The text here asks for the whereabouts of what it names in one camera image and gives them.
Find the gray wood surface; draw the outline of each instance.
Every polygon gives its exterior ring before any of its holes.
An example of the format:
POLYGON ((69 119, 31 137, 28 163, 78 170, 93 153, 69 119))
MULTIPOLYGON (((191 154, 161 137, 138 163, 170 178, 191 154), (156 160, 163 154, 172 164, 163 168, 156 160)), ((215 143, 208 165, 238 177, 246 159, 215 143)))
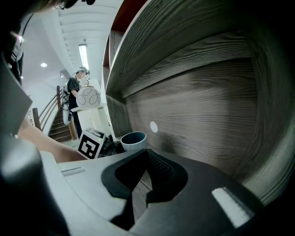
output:
POLYGON ((107 83, 107 79, 110 75, 110 69, 105 68, 104 66, 102 67, 102 76, 103 76, 103 82, 106 88, 106 83, 107 83))
POLYGON ((257 120, 234 178, 267 204, 282 193, 295 164, 295 75, 267 26, 253 16, 245 21, 252 27, 245 37, 257 82, 257 120))
POLYGON ((154 149, 206 162, 232 175, 256 119, 251 61, 200 67, 145 88, 125 103, 132 131, 146 132, 154 149), (152 121, 157 133, 151 131, 152 121))
POLYGON ((112 62, 116 55, 116 51, 119 47, 119 44, 123 38, 124 33, 119 31, 111 30, 110 32, 110 44, 109 44, 109 60, 110 68, 112 67, 112 62))
POLYGON ((238 32, 223 33, 192 43, 163 59, 134 80, 123 98, 181 72, 211 63, 250 58, 245 38, 238 32))
POLYGON ((193 42, 238 29, 230 0, 149 0, 131 24, 114 59, 106 93, 122 91, 193 42))
POLYGON ((152 191, 152 181, 148 171, 145 171, 142 178, 132 192, 132 206, 135 222, 147 209, 146 198, 148 192, 152 191))
POLYGON ((116 137, 131 132, 125 103, 119 94, 106 95, 107 108, 109 110, 112 129, 116 137))

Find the white plastic part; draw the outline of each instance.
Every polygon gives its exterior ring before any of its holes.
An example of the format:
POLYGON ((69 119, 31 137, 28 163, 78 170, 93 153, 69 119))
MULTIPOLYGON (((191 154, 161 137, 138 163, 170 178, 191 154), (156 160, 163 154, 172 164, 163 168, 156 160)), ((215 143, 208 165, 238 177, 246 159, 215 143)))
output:
POLYGON ((80 109, 99 107, 100 93, 93 86, 85 86, 78 92, 76 102, 80 109))
POLYGON ((70 115, 70 108, 68 104, 64 104, 63 106, 63 121, 65 125, 68 125, 71 121, 71 117, 69 117, 70 115))
POLYGON ((237 197, 230 193, 227 188, 215 189, 212 191, 212 195, 235 228, 245 224, 254 215, 254 213, 237 199, 237 197))
POLYGON ((151 126, 152 132, 154 132, 154 133, 158 132, 158 126, 154 121, 151 122, 150 126, 151 126))

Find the backpack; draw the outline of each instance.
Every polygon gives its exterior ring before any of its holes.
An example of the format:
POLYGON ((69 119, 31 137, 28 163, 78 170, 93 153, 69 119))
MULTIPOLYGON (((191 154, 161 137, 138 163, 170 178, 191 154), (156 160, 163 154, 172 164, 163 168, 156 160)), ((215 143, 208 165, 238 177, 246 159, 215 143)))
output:
POLYGON ((61 107, 63 109, 63 121, 65 125, 68 125, 72 120, 72 112, 69 107, 69 96, 70 93, 68 91, 68 83, 65 83, 62 89, 62 104, 61 107))

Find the hand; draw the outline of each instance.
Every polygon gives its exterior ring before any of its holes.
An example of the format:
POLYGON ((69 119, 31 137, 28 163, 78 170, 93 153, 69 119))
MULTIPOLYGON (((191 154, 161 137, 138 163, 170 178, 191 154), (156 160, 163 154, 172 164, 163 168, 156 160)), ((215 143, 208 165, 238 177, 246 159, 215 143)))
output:
POLYGON ((60 153, 55 155, 54 158, 57 163, 86 160, 83 156, 77 153, 75 149, 67 146, 62 147, 60 153))

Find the human arm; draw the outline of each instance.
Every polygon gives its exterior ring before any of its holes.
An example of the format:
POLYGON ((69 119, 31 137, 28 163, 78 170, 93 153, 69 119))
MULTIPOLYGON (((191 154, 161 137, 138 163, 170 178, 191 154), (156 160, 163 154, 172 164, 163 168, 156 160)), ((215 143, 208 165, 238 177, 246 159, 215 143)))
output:
POLYGON ((40 151, 52 153, 56 162, 85 160, 73 148, 46 136, 38 128, 32 126, 27 119, 23 121, 18 132, 18 137, 32 142, 40 151))
POLYGON ((78 92, 76 91, 76 90, 71 90, 71 93, 75 96, 75 98, 77 97, 77 95, 78 95, 78 92))

